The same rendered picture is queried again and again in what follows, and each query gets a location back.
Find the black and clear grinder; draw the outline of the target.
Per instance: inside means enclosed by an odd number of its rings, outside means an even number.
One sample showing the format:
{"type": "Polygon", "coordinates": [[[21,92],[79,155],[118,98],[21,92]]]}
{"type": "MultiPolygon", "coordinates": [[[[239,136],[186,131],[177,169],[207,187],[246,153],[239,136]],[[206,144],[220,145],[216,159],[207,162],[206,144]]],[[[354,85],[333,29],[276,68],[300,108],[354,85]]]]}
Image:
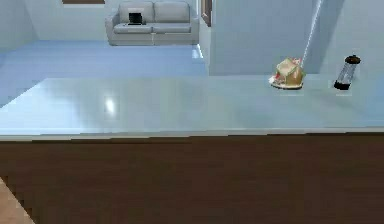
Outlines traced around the black and clear grinder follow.
{"type": "Polygon", "coordinates": [[[344,66],[334,83],[336,89],[348,90],[350,88],[356,67],[360,62],[361,59],[357,55],[350,55],[345,58],[344,66]]]}

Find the brown framed wall picture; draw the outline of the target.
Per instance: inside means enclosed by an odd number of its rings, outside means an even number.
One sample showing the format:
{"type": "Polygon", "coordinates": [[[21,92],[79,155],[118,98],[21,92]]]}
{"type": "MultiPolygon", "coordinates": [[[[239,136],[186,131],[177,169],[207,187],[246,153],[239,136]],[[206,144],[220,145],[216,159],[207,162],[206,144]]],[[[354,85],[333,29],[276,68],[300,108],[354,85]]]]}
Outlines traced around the brown framed wall picture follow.
{"type": "Polygon", "coordinates": [[[201,0],[201,18],[208,27],[212,24],[212,0],[201,0]]]}

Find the grey sofa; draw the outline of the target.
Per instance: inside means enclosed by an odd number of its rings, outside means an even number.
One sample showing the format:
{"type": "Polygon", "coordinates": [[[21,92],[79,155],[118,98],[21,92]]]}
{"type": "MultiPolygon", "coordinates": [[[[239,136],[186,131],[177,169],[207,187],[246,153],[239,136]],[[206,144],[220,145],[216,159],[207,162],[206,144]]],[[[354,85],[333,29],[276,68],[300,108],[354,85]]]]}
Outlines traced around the grey sofa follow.
{"type": "Polygon", "coordinates": [[[185,1],[123,1],[105,18],[112,46],[195,45],[199,18],[185,1]],[[141,13],[143,25],[129,25],[130,13],[141,13]]]}

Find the brown counter with pale top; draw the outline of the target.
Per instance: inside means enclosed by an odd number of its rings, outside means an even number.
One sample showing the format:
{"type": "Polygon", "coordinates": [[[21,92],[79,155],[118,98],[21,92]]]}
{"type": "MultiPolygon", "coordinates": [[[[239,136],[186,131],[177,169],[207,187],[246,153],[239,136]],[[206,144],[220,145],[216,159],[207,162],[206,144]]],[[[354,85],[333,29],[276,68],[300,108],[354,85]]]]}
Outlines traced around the brown counter with pale top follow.
{"type": "Polygon", "coordinates": [[[384,224],[384,76],[47,79],[0,107],[35,224],[384,224]]]}

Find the black laptop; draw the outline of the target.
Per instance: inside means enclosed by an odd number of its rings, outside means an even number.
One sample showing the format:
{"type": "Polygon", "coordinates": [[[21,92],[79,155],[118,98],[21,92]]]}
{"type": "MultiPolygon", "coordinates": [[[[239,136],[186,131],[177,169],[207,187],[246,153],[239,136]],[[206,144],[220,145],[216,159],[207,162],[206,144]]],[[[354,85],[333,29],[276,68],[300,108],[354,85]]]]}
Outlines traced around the black laptop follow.
{"type": "Polygon", "coordinates": [[[130,13],[129,14],[129,25],[143,25],[143,17],[141,13],[130,13]]]}

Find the gingerbread house on plate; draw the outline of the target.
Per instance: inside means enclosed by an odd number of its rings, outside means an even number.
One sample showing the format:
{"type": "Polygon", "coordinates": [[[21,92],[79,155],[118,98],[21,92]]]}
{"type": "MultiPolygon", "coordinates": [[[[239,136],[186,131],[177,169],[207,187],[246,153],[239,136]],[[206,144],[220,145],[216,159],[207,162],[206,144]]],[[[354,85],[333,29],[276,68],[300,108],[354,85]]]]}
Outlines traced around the gingerbread house on plate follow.
{"type": "Polygon", "coordinates": [[[285,58],[276,65],[276,72],[268,79],[271,86],[278,89],[296,90],[303,87],[305,72],[300,58],[285,58]]]}

